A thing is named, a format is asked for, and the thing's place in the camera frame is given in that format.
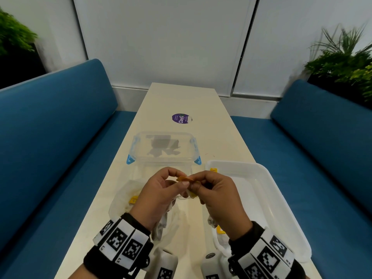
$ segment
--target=white tray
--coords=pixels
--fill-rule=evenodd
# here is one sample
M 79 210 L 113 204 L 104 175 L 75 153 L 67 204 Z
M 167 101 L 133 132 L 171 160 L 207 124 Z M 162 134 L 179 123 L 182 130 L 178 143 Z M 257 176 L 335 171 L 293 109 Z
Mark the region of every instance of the white tray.
M 298 262 L 308 262 L 311 247 L 269 171 L 261 164 L 234 161 L 209 161 L 205 169 L 217 168 L 218 173 L 230 176 L 238 189 L 243 207 L 251 220 L 269 227 L 294 253 Z M 212 229 L 214 244 L 226 256 Z

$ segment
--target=dark planter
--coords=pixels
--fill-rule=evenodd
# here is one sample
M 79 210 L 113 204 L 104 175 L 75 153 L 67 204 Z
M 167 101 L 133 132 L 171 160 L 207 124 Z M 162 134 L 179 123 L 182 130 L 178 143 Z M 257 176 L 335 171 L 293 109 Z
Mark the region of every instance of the dark planter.
M 336 80 L 337 77 L 319 77 L 312 74 L 307 82 L 337 96 L 372 109 L 372 102 L 365 102 L 365 97 L 362 96 L 357 86 L 343 82 L 335 82 Z
M 13 45 L 6 47 L 7 55 L 0 56 L 0 89 L 46 74 L 35 45 L 31 46 L 34 52 Z

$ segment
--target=blue seat back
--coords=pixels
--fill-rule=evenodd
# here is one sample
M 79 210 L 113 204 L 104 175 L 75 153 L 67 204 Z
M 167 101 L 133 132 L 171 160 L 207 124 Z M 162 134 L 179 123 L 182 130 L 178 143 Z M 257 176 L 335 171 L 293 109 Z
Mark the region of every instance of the blue seat back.
M 0 249 L 116 107 L 97 59 L 0 91 Z
M 303 80 L 271 117 L 372 213 L 372 111 Z

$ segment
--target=blue bench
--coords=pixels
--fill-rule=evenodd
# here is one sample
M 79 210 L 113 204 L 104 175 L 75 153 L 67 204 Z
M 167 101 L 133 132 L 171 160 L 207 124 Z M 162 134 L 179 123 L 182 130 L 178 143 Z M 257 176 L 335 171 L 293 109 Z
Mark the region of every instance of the blue bench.
M 372 278 L 372 111 L 296 81 L 270 119 L 233 116 L 323 279 Z
M 99 60 L 0 91 L 0 277 L 52 279 L 136 113 Z

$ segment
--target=purple circular sticker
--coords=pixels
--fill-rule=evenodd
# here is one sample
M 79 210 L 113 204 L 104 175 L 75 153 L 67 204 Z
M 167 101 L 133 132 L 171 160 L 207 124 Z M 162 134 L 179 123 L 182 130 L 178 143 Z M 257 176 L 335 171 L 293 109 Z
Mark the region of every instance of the purple circular sticker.
M 182 124 L 190 123 L 192 121 L 191 116 L 186 115 L 184 113 L 177 113 L 172 116 L 172 119 L 173 121 L 177 123 L 182 123 Z

